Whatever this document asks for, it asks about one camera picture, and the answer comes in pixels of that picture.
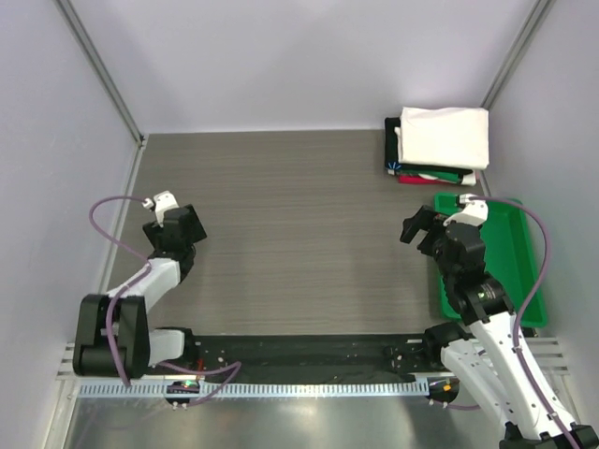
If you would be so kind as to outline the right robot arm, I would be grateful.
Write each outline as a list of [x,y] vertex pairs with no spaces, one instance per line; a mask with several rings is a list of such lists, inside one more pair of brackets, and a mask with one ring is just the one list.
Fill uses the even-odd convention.
[[487,270],[481,229],[485,201],[467,196],[446,216],[428,206],[402,223],[401,241],[425,232],[418,250],[439,269],[446,297],[460,316],[428,328],[421,348],[431,369],[448,369],[499,427],[502,448],[595,448],[598,435],[562,405],[523,337],[503,285]]

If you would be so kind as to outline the white t-shirt red print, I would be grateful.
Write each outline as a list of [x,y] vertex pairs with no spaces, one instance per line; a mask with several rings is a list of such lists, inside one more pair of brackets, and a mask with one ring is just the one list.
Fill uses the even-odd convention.
[[404,108],[393,127],[401,163],[482,170],[489,165],[489,112]]

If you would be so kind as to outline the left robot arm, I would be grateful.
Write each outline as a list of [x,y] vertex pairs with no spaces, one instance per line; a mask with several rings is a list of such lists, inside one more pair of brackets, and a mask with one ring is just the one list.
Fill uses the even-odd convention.
[[148,262],[106,294],[89,294],[80,304],[73,370],[84,377],[120,377],[125,383],[167,361],[180,373],[198,364],[199,350],[180,327],[151,332],[148,311],[181,284],[194,266],[196,244],[207,238],[195,208],[174,207],[142,229],[153,246]]

